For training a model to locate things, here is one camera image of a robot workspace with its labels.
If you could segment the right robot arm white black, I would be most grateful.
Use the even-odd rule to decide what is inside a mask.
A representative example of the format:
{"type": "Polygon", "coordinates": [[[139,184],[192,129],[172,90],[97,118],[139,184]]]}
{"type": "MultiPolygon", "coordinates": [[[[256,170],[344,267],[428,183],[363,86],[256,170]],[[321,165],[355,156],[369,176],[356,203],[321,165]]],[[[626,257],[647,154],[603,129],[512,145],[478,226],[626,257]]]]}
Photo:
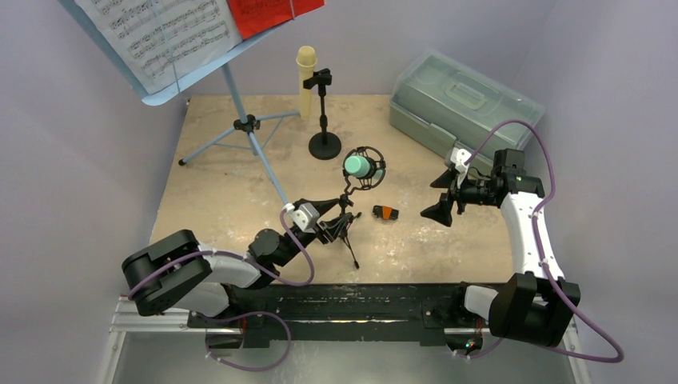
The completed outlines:
{"type": "Polygon", "coordinates": [[[542,238],[535,238],[532,221],[540,213],[537,205],[544,200],[543,182],[527,175],[521,150],[496,151],[487,179],[468,177],[470,157],[466,149],[453,148],[447,153],[446,171],[431,184],[444,193],[438,203],[421,211],[421,217],[450,227],[453,209],[462,214],[468,204],[499,208],[509,233],[514,274],[497,289],[467,285],[464,295],[449,303],[450,318],[467,326],[480,316],[498,338],[558,346],[573,312],[557,291],[562,290],[577,305],[580,288],[565,280],[548,231],[541,229],[542,238]]]}

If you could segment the mint green microphone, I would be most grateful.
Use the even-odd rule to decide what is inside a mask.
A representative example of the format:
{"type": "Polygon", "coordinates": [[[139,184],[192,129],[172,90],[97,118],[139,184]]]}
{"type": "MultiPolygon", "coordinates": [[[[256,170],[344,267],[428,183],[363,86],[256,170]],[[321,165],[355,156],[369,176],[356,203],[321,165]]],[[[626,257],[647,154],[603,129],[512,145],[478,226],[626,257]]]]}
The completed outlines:
{"type": "Polygon", "coordinates": [[[343,169],[347,175],[363,179],[371,175],[373,167],[367,157],[354,154],[344,160],[343,169]]]}

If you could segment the black tripod shock-mount stand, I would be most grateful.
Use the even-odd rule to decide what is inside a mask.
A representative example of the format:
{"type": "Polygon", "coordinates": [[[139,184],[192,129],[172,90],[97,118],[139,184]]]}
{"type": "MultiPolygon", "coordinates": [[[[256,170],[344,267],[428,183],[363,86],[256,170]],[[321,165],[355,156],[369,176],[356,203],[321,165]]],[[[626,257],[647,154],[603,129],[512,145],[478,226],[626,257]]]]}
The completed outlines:
{"type": "Polygon", "coordinates": [[[383,182],[385,174],[385,158],[378,149],[372,146],[359,146],[348,152],[342,161],[342,175],[346,185],[337,200],[341,212],[333,220],[318,223],[320,242],[329,244],[341,240],[349,249],[356,269],[360,268],[360,264],[349,240],[349,228],[362,213],[348,211],[348,208],[354,205],[351,196],[356,191],[375,189],[383,182]]]}

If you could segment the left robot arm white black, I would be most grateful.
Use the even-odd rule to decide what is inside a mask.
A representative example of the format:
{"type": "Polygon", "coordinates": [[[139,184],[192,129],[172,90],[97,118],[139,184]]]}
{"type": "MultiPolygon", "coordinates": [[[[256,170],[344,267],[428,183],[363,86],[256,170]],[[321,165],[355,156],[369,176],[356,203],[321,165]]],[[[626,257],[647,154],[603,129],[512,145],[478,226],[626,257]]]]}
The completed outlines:
{"type": "Polygon", "coordinates": [[[141,316],[180,308],[206,315],[217,326],[231,326],[238,316],[234,287],[257,290],[274,281],[310,284],[315,267],[308,245],[345,242],[357,217],[351,206],[345,194],[288,203],[280,213],[284,231],[260,230],[243,254],[207,246],[193,231],[179,230],[122,262],[127,297],[141,316]]]}

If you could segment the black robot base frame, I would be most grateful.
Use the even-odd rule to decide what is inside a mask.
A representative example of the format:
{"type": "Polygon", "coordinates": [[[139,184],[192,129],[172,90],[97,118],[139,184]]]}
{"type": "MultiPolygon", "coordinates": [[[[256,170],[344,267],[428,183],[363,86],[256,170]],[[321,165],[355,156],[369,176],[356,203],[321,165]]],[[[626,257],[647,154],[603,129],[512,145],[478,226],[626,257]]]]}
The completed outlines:
{"type": "Polygon", "coordinates": [[[231,290],[219,316],[191,310],[190,328],[237,330],[246,348],[272,341],[416,342],[477,354],[493,344],[486,321],[465,312],[462,283],[271,285],[231,290]]]}

